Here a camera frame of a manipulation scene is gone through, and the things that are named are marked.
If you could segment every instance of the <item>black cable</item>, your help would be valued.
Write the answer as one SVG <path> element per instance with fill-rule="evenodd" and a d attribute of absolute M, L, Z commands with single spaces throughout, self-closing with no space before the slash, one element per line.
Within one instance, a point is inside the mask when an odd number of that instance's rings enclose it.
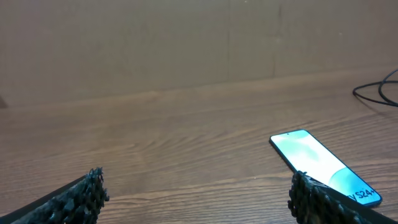
<path fill-rule="evenodd" d="M 380 103 L 380 104 L 383 104 L 383 105 L 396 106 L 396 107 L 398 107 L 398 103 L 395 102 L 395 101 L 390 100 L 388 97 L 386 97 L 386 96 L 384 95 L 384 93 L 383 93 L 383 91 L 382 91 L 382 87 L 383 87 L 384 84 L 387 84 L 387 83 L 398 83 L 398 80 L 387 81 L 387 79 L 388 79 L 391 75 L 393 75 L 395 72 L 398 72 L 398 69 L 395 70 L 395 71 L 393 71 L 393 72 L 391 72 L 390 74 L 388 74 L 388 76 L 386 76 L 386 77 L 383 79 L 383 81 L 381 81 L 381 82 L 374 82 L 374 83 L 369 83 L 369 84 L 366 84 L 366 85 L 361 85 L 361 86 L 356 87 L 356 88 L 353 90 L 353 95 L 354 95 L 354 96 L 357 96 L 357 97 L 360 97 L 360 98 L 362 98 L 362 99 L 364 99 L 364 100 L 368 100 L 368 101 L 370 101 L 370 102 Z M 379 95 L 381 96 L 381 98 L 382 98 L 384 101 L 379 101 L 379 100 L 370 99 L 370 98 L 365 97 L 365 96 L 363 96 L 363 95 L 360 95 L 359 93 L 356 92 L 356 90 L 358 90 L 358 89 L 362 89 L 362 88 L 365 88 L 365 87 L 368 87 L 368 86 L 373 86 L 373 85 L 379 85 Z"/>

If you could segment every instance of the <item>tabletop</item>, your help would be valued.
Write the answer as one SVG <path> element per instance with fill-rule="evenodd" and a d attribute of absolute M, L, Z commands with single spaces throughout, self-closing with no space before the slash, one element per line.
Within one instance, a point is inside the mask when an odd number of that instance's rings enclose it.
<path fill-rule="evenodd" d="M 270 135 L 310 131 L 398 220 L 398 110 L 351 91 L 392 67 L 0 110 L 0 214 L 103 167 L 99 223 L 295 223 Z M 398 88 L 385 92 L 398 100 Z M 377 88 L 361 93 L 377 98 Z"/>

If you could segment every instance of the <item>wall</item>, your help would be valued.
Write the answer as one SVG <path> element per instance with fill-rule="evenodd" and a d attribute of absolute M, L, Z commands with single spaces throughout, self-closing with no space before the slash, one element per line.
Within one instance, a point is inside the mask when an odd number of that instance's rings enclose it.
<path fill-rule="evenodd" d="M 2 107 L 398 63 L 396 0 L 0 1 Z"/>

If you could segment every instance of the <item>smartphone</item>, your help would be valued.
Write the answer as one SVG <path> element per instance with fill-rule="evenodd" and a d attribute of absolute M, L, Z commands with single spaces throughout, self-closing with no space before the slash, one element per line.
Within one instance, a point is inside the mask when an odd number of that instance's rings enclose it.
<path fill-rule="evenodd" d="M 271 136 L 271 145 L 295 172 L 307 175 L 365 205 L 375 206 L 381 196 L 306 130 Z"/>

